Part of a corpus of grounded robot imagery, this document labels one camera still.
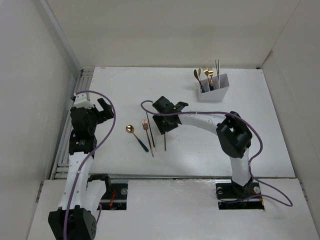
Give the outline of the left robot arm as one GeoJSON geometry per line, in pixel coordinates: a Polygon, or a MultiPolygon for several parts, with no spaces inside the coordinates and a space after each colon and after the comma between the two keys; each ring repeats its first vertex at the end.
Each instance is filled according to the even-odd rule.
{"type": "Polygon", "coordinates": [[[48,215],[48,224],[57,240],[93,240],[101,210],[100,201],[111,195],[107,174],[89,175],[99,145],[97,125],[114,119],[112,105],[97,100],[102,110],[89,97],[77,95],[70,109],[72,131],[69,138],[69,167],[66,184],[57,210],[48,215]]]}

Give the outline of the gold spoon dark handle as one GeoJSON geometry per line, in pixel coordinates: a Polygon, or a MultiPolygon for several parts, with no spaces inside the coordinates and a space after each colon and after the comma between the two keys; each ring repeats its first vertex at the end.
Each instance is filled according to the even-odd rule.
{"type": "Polygon", "coordinates": [[[199,80],[201,92],[204,93],[205,89],[204,89],[204,86],[203,86],[202,81],[201,81],[201,68],[200,67],[197,70],[197,75],[198,75],[198,80],[199,80]]]}

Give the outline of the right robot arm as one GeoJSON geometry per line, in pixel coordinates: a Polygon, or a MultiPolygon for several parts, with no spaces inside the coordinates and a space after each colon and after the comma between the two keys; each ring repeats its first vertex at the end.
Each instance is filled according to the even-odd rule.
{"type": "Polygon", "coordinates": [[[229,156],[232,176],[231,191],[234,198],[246,198],[250,193],[252,177],[249,172],[249,147],[253,137],[251,131],[240,120],[238,113],[232,111],[224,116],[204,113],[182,112],[188,104],[178,102],[174,105],[164,96],[152,104],[158,115],[152,118],[163,135],[179,125],[197,127],[218,137],[222,151],[229,156]]]}

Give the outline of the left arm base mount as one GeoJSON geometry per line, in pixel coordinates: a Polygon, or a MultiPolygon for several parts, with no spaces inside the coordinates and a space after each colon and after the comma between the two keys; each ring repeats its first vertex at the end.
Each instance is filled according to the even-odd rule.
{"type": "Polygon", "coordinates": [[[128,181],[112,179],[111,187],[102,196],[99,204],[103,211],[122,211],[127,209],[128,181]]]}

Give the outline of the silver metal chopstick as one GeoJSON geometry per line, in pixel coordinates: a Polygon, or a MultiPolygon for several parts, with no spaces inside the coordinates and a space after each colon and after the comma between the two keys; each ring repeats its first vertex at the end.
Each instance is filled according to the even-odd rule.
{"type": "Polygon", "coordinates": [[[217,74],[217,79],[220,80],[220,60],[215,60],[215,69],[217,74]]]}

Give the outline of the gold fork green handle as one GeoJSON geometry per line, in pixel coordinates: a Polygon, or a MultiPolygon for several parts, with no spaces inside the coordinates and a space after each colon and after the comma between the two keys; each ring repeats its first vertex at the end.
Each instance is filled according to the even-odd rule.
{"type": "Polygon", "coordinates": [[[214,71],[212,69],[212,67],[208,67],[209,70],[209,76],[210,76],[210,83],[212,85],[212,91],[214,90],[214,83],[213,83],[213,75],[214,75],[214,71]]]}
{"type": "Polygon", "coordinates": [[[206,75],[206,77],[207,77],[207,81],[208,81],[208,85],[209,85],[209,90],[211,91],[212,90],[212,84],[211,84],[211,81],[210,81],[210,79],[209,79],[209,70],[208,70],[208,68],[207,67],[205,67],[205,66],[203,66],[202,67],[202,70],[203,70],[203,72],[204,72],[204,74],[206,75]]]}

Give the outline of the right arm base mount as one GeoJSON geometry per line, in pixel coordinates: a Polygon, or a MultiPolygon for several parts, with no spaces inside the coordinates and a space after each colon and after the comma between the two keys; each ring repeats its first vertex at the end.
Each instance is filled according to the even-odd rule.
{"type": "Polygon", "coordinates": [[[264,210],[261,188],[257,182],[240,186],[233,181],[215,184],[219,210],[264,210]]]}

